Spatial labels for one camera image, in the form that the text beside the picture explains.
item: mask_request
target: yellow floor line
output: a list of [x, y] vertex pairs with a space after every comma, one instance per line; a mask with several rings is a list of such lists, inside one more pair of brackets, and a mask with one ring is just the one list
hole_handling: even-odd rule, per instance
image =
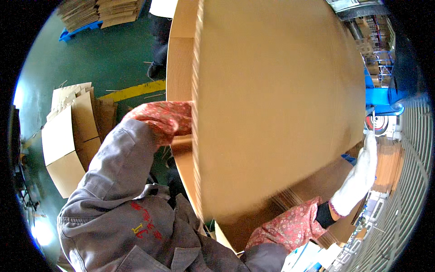
[[101, 98], [112, 98], [114, 102], [118, 102], [141, 94], [149, 94], [161, 90], [166, 90], [166, 80], [153, 81], [153, 82], [125, 88], [119, 92], [106, 94]]

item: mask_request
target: black trousers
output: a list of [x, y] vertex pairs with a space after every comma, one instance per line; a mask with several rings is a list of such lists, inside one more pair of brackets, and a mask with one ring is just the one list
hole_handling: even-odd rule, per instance
[[151, 19], [151, 35], [153, 36], [152, 54], [156, 65], [166, 66], [167, 44], [169, 42], [169, 31], [171, 30], [172, 19], [148, 14]]

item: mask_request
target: green epoxy floor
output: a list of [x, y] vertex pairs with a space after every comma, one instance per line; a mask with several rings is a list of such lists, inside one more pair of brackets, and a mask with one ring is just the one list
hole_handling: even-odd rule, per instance
[[[52, 232], [52, 240], [43, 245], [42, 250], [51, 264], [59, 258], [61, 249], [56, 231], [56, 217], [66, 203], [57, 191], [44, 164], [40, 128], [46, 123], [50, 112], [53, 87], [65, 80], [65, 86], [92, 82], [96, 97], [107, 94], [105, 90], [120, 90], [149, 82], [146, 76], [148, 65], [143, 61], [152, 61], [149, 32], [150, 21], [147, 17], [147, 1], [137, 21], [116, 25], [105, 29], [84, 30], [67, 43], [58, 41], [64, 28], [55, 15], [47, 20], [27, 56], [21, 71], [14, 104], [20, 109], [22, 143], [28, 146], [26, 182], [30, 186], [32, 198], [40, 201], [37, 223], [45, 223]], [[146, 99], [146, 96], [162, 94], [159, 91], [120, 101], [117, 119], [127, 112], [127, 107], [141, 103], [164, 100], [165, 96]], [[162, 159], [163, 148], [155, 155], [152, 173], [160, 183], [165, 183]]]

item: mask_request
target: corrugated cardboard edge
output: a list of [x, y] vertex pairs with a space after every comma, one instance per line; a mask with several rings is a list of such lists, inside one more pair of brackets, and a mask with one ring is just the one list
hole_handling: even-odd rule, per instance
[[201, 44], [201, 32], [203, 27], [204, 18], [204, 0], [198, 2], [198, 12], [196, 18], [196, 32], [194, 38], [194, 50], [193, 50], [193, 69], [192, 69], [192, 156], [193, 156], [193, 171], [194, 171], [194, 184], [195, 184], [195, 197], [197, 202], [198, 217], [205, 222], [204, 211], [201, 203], [201, 176], [199, 173], [199, 159], [198, 159], [198, 84], [199, 84], [199, 50]]

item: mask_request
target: black shoe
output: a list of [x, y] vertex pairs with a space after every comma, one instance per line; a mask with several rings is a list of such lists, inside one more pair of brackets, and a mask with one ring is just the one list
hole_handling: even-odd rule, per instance
[[147, 71], [147, 76], [154, 80], [154, 78], [159, 74], [159, 72], [164, 68], [164, 65], [158, 65], [154, 61], [150, 64]]

